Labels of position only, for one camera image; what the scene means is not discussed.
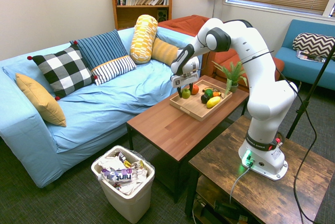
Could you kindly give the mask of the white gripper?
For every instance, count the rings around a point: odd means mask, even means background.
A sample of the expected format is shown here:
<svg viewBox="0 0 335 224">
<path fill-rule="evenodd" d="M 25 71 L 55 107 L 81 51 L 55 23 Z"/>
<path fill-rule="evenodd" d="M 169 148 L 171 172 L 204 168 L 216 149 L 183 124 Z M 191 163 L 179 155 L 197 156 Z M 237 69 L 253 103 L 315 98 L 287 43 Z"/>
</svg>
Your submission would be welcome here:
<svg viewBox="0 0 335 224">
<path fill-rule="evenodd" d="M 182 75 L 182 76 L 173 75 L 171 77 L 172 87 L 177 88 L 178 95 L 179 95 L 180 98 L 182 98 L 181 87 L 189 84 L 189 90 L 190 90 L 190 93 L 192 94 L 193 90 L 194 90 L 193 83 L 197 82 L 197 80 L 198 80 L 198 72 L 196 72 L 196 71 L 192 72 L 192 73 L 189 73 L 187 76 L 185 76 L 185 75 Z"/>
</svg>

